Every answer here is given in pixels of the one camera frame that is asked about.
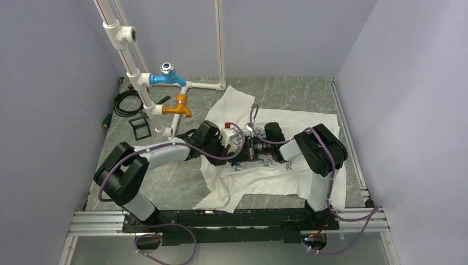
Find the purple tube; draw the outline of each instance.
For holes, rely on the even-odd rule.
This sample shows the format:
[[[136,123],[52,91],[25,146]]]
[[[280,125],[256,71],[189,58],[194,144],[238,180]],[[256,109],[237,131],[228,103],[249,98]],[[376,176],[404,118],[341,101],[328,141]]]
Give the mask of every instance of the purple tube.
[[[255,111],[255,115],[252,117],[253,109],[255,109],[256,111]],[[281,141],[281,142],[272,142],[272,141],[268,141],[267,139],[265,139],[265,138],[261,137],[260,135],[258,135],[257,132],[255,131],[254,127],[253,127],[253,121],[252,121],[257,117],[257,113],[258,113],[258,105],[254,104],[254,105],[252,105],[252,108],[250,109],[249,126],[252,128],[252,133],[253,133],[253,135],[255,135],[255,137],[257,137],[260,141],[266,142],[267,144],[271,144],[271,145],[282,145],[282,144],[285,144],[285,143],[289,142],[289,140]]]

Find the gray marble floor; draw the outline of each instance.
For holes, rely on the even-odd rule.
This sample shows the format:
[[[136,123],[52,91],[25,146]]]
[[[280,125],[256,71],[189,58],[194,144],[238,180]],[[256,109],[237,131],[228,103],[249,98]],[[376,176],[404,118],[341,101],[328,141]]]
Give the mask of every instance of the gray marble floor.
[[[217,83],[218,78],[193,77],[187,81]],[[303,78],[303,77],[232,77],[226,78],[227,85],[250,94],[256,98],[260,108],[303,110],[307,112],[319,112],[337,114],[338,107],[333,99],[331,86],[327,78]],[[174,87],[153,87],[149,93],[154,102],[166,95],[171,97],[165,105],[176,105],[175,97],[180,92]],[[204,120],[208,110],[223,95],[223,92],[207,89],[191,89],[188,92],[190,110],[193,117],[181,117],[177,133],[183,133],[192,128],[197,128]],[[126,99],[122,102],[123,109],[135,109],[140,103],[137,99]],[[164,115],[161,118],[165,126],[170,126],[172,115]],[[128,123],[131,118],[122,118],[113,115],[111,126],[103,146],[99,164],[112,151],[116,144],[128,142],[130,145],[150,145],[162,142],[162,136],[153,134],[151,137],[135,141],[133,130]],[[340,140],[345,143],[343,126],[340,124]],[[192,209],[198,202],[209,194],[206,183],[200,172],[200,159],[177,162],[162,166],[156,170],[147,172],[141,191],[148,199],[160,209]],[[359,181],[355,173],[351,159],[345,162],[347,172],[346,207],[363,206]],[[88,198],[86,210],[120,210],[114,203],[103,203],[98,200],[99,187],[93,183]],[[304,199],[297,195],[245,195],[238,208],[294,208],[303,207]]]

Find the black plastic bracket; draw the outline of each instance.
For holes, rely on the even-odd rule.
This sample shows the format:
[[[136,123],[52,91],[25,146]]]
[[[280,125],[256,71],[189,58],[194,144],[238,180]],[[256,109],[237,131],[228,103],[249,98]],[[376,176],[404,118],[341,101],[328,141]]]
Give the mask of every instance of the black plastic bracket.
[[[328,230],[336,230],[339,228],[338,220],[335,215],[330,213],[327,208],[322,211],[314,211],[307,201],[304,202],[306,222],[314,227],[322,227],[326,225]]]
[[[141,139],[148,138],[148,137],[151,136],[150,125],[146,121],[145,117],[140,116],[138,118],[131,119],[131,120],[129,120],[129,123],[133,128],[133,133],[135,135],[135,141],[139,141]],[[148,134],[138,137],[136,130],[141,129],[141,128],[146,128],[146,130],[148,131]]]

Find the purple wall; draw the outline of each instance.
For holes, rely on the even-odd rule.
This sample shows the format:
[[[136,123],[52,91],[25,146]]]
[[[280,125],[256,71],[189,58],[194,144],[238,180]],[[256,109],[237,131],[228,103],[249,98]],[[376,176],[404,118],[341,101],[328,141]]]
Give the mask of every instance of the purple wall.
[[[467,264],[468,2],[378,1],[338,92],[402,264]]]
[[[0,263],[58,264],[117,75],[76,1],[3,1],[0,25]]]
[[[120,0],[152,71],[218,76],[214,0]],[[336,76],[376,0],[224,0],[227,76]],[[80,0],[121,75],[93,1]]]

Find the black cable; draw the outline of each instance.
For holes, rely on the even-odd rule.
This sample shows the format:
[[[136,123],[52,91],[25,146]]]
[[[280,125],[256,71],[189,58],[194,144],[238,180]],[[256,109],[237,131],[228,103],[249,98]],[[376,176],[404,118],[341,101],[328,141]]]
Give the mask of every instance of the black cable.
[[[125,98],[130,97],[130,96],[137,97],[138,100],[140,101],[140,106],[135,110],[121,109],[120,108],[120,103],[122,103],[122,101]],[[135,114],[137,114],[138,111],[141,110],[141,109],[143,109],[143,102],[141,101],[140,97],[138,96],[138,92],[136,92],[135,90],[127,90],[125,92],[118,93],[117,95],[115,95],[115,98],[114,98],[114,112],[118,116],[125,117],[125,118],[132,117]]]

